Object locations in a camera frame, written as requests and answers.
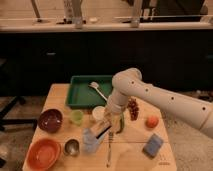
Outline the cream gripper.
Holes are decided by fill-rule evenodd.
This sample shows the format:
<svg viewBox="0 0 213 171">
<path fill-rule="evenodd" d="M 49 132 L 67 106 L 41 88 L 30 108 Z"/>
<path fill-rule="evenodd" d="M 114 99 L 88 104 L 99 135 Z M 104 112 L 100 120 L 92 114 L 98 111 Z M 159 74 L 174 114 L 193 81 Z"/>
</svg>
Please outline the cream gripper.
<svg viewBox="0 0 213 171">
<path fill-rule="evenodd" d="M 119 130 L 120 124 L 120 116 L 114 113 L 107 113 L 104 118 L 98 122 L 96 122 L 90 130 L 96 136 L 100 133 L 104 128 L 111 126 L 110 130 L 112 132 L 116 132 Z"/>
</svg>

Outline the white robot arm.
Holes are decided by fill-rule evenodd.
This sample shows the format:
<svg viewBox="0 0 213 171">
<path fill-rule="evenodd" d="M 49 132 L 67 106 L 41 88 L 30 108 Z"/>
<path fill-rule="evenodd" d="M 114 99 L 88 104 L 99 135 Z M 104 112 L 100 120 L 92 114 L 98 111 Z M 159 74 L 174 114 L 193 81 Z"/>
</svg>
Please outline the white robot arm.
<svg viewBox="0 0 213 171">
<path fill-rule="evenodd" d="M 213 103 L 153 86 L 142 81 L 137 68 L 129 68 L 112 77 L 112 93 L 104 112 L 104 121 L 117 126 L 130 96 L 164 110 L 213 139 Z"/>
</svg>

